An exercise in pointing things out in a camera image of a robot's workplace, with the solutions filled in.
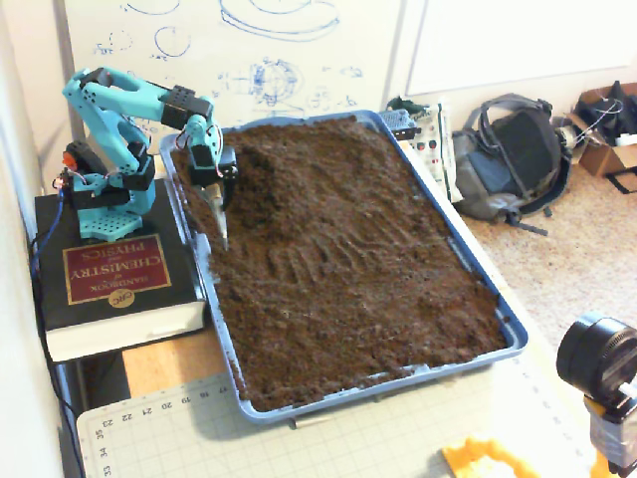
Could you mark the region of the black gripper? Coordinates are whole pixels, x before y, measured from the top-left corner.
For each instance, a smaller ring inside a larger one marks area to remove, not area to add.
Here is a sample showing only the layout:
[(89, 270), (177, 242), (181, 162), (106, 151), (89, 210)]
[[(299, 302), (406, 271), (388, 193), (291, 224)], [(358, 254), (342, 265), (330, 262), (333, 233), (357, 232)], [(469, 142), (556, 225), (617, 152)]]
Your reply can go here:
[(230, 206), (238, 176), (235, 149), (232, 146), (223, 147), (217, 163), (214, 163), (213, 150), (209, 146), (192, 146), (188, 168), (194, 185), (207, 187), (222, 181), (222, 208)]

